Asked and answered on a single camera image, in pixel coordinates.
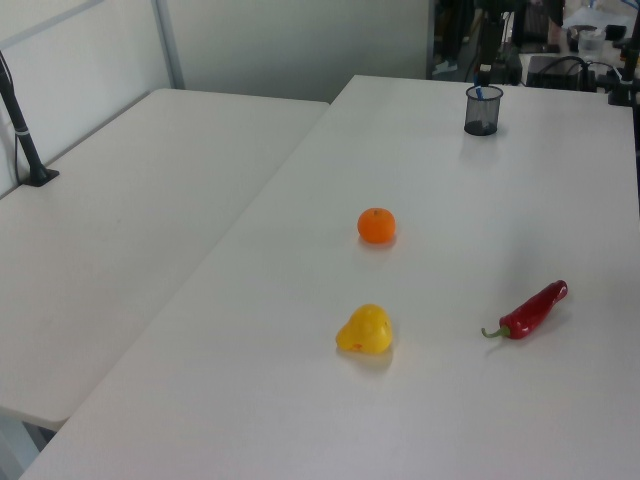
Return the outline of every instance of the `table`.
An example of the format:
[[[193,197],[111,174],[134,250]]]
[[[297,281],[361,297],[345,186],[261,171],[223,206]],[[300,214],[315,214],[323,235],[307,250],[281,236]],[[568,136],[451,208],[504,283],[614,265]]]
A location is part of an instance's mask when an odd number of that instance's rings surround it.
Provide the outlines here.
[[[634,477],[631,111],[505,87],[477,138],[465,88],[355,77],[24,480]],[[559,278],[534,335],[480,335]],[[336,351],[368,302],[393,349]]]
[[[0,412],[57,430],[327,105],[159,90],[0,201]]]

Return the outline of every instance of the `blue pen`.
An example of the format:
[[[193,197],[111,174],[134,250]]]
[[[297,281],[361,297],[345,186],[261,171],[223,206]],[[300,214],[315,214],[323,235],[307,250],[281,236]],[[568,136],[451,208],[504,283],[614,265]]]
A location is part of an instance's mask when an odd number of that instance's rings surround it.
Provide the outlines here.
[[[478,83],[478,75],[473,76],[473,85],[476,87],[476,95],[478,95],[478,100],[484,100],[484,95],[482,94],[482,87]]]

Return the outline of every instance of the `black cable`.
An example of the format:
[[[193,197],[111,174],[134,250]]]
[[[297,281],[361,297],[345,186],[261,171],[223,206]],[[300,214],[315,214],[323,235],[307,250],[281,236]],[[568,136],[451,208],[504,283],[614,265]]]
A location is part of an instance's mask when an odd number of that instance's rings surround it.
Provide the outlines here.
[[[605,67],[609,67],[610,69],[614,69],[615,67],[613,65],[609,65],[608,63],[604,63],[604,62],[588,62],[589,65],[604,65]]]
[[[636,95],[631,95],[631,111],[633,112],[633,136],[636,145],[636,182],[638,185],[638,208],[640,211],[640,118],[638,118],[638,102]]]
[[[4,67],[5,72],[7,72],[7,77],[9,77],[9,83],[11,84],[11,88],[13,88],[13,77],[11,76],[11,70],[9,70],[9,64],[4,59],[2,50],[0,50],[0,61],[2,61],[2,66]]]
[[[582,58],[575,56],[575,55],[567,55],[566,57],[561,57],[558,58],[557,60],[551,62],[549,65],[547,65],[546,67],[544,67],[542,70],[540,70],[539,72],[536,72],[537,75],[542,75],[544,73],[547,72],[547,70],[549,70],[550,68],[555,67],[556,65],[562,63],[562,62],[566,62],[567,60],[575,60],[576,62],[578,62],[580,65],[582,66],[586,66],[587,62],[585,62]]]
[[[568,77],[569,75],[571,75],[571,71],[578,66],[580,66],[580,62],[576,62],[573,65],[571,65],[571,67],[569,67],[569,70],[567,70],[567,73],[564,74],[565,77]]]
[[[512,12],[509,12],[509,14],[507,15],[507,21],[504,22],[504,35],[502,36],[502,45],[507,43],[507,32],[509,31],[509,20],[511,20],[511,13]]]
[[[476,54],[471,59],[471,62],[469,63],[469,68],[467,68],[467,73],[464,76],[464,81],[465,82],[469,81],[469,73],[471,72],[471,67],[473,67],[475,65],[477,58],[478,58],[478,52],[476,52]]]
[[[13,90],[13,77],[11,76],[11,70],[9,69],[9,64],[4,59],[4,55],[2,54],[2,50],[0,50],[0,61],[2,62],[2,68],[7,72],[7,77],[9,78],[9,83],[11,84],[11,89]],[[20,181],[20,175],[18,174],[18,134],[16,133],[13,136],[14,140],[14,149],[13,149],[13,171],[16,174],[16,183],[18,186],[22,185]]]
[[[15,149],[13,151],[13,171],[16,174],[16,183],[18,186],[22,185],[20,181],[20,175],[18,174],[18,134],[14,135]]]

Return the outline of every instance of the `table surface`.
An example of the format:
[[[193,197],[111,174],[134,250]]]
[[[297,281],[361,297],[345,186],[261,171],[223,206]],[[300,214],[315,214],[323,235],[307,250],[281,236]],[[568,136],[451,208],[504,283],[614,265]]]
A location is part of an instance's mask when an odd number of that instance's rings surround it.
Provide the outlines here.
[[[354,78],[24,480],[634,478],[631,111],[506,87],[478,138],[466,87]],[[482,337],[559,278],[534,334]],[[392,350],[337,351],[369,302]]]
[[[328,105],[159,90],[0,201],[0,411],[57,429]]]

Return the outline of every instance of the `green stem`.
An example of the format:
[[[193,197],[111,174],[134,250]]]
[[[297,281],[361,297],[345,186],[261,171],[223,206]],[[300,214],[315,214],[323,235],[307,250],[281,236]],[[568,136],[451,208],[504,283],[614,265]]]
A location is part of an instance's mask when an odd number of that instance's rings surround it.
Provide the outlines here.
[[[504,327],[500,327],[500,329],[497,332],[487,333],[487,331],[483,328],[482,334],[487,338],[508,337],[511,334],[511,330],[509,330],[509,327],[504,326]]]

